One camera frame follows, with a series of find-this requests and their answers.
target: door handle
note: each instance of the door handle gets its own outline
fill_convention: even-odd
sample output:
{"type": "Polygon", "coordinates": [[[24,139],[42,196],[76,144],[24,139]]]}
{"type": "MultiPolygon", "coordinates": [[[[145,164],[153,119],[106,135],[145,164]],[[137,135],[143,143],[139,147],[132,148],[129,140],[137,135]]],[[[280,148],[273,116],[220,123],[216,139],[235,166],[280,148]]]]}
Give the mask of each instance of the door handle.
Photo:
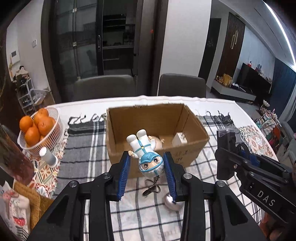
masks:
{"type": "Polygon", "coordinates": [[[237,37],[238,37],[238,35],[239,35],[239,32],[236,31],[236,32],[235,32],[235,42],[234,42],[235,45],[237,44],[237,37]]]}
{"type": "Polygon", "coordinates": [[[98,51],[101,51],[101,36],[98,35],[98,51]]]}
{"type": "Polygon", "coordinates": [[[230,44],[230,48],[231,48],[231,49],[233,49],[234,37],[235,37],[235,35],[233,35],[233,36],[232,36],[232,39],[231,39],[231,44],[230,44]]]}

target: silver ball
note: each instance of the silver ball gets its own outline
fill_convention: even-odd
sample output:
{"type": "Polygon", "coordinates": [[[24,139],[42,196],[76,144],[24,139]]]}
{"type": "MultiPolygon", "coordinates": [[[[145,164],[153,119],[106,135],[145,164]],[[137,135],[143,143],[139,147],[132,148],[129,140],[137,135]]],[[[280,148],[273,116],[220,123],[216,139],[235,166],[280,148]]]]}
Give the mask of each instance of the silver ball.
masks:
{"type": "Polygon", "coordinates": [[[170,196],[170,193],[167,193],[163,197],[163,202],[168,209],[173,211],[178,211],[184,206],[184,202],[174,202],[173,198],[170,196]]]}

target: led light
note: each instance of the led light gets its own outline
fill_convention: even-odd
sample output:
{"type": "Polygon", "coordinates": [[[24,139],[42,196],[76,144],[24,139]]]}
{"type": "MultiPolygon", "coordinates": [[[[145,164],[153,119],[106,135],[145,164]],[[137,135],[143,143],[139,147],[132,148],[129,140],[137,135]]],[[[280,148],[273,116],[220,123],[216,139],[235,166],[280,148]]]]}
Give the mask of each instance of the led light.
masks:
{"type": "Polygon", "coordinates": [[[293,55],[293,51],[292,51],[291,44],[290,44],[290,42],[289,42],[289,40],[288,40],[288,37],[287,37],[287,35],[286,35],[286,33],[285,33],[285,30],[284,30],[283,26],[281,25],[279,19],[277,18],[275,12],[271,9],[271,7],[269,7],[265,2],[264,2],[264,4],[267,6],[268,10],[271,12],[272,16],[273,16],[274,19],[276,20],[277,24],[279,25],[279,27],[280,27],[280,29],[281,29],[281,31],[282,31],[282,33],[283,33],[285,39],[286,39],[286,42],[287,42],[287,44],[288,44],[289,50],[290,50],[291,55],[292,55],[293,63],[294,63],[293,69],[295,69],[295,66],[296,66],[295,58],[294,58],[294,55],[293,55]]]}

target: white curtain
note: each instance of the white curtain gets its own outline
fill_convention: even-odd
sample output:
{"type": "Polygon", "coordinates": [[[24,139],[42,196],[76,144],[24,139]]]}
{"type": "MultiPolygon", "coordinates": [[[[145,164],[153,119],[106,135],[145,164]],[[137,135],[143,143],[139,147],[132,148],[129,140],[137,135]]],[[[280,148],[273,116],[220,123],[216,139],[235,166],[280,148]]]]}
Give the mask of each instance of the white curtain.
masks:
{"type": "Polygon", "coordinates": [[[288,121],[292,118],[294,111],[296,109],[296,85],[294,86],[291,97],[286,105],[283,113],[279,117],[279,121],[288,121]]]}

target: cardboard box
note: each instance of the cardboard box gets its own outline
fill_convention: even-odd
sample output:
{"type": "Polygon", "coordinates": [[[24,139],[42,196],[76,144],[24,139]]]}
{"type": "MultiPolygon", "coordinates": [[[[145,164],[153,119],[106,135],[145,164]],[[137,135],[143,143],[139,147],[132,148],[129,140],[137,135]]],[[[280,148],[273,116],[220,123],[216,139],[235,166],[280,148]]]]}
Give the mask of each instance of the cardboard box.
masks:
{"type": "MultiPolygon", "coordinates": [[[[145,129],[147,135],[164,139],[161,156],[170,151],[176,163],[188,167],[198,156],[209,136],[199,119],[184,104],[158,104],[119,107],[107,110],[106,145],[111,164],[118,163],[125,150],[132,150],[127,136],[145,129]],[[187,144],[172,147],[177,132],[183,132],[187,144]]],[[[139,160],[131,159],[129,178],[142,177],[139,160]]]]}

